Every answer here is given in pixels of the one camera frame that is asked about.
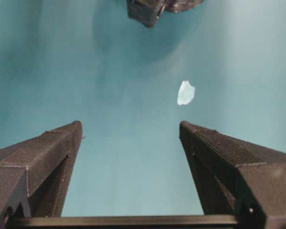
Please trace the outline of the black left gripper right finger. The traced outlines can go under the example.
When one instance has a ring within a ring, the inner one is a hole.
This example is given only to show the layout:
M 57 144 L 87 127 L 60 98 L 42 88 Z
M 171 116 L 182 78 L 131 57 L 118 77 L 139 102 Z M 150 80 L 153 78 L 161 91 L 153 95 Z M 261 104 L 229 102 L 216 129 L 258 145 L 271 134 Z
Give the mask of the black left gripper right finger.
M 286 229 L 286 153 L 183 121 L 179 137 L 203 212 L 239 229 Z

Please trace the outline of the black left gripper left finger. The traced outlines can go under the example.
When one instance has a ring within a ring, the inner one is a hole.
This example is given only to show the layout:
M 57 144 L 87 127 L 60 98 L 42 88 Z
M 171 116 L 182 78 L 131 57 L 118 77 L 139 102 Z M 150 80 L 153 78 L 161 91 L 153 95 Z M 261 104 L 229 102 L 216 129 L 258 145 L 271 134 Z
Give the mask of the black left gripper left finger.
M 82 123 L 0 149 L 0 229 L 13 217 L 60 217 L 82 141 Z

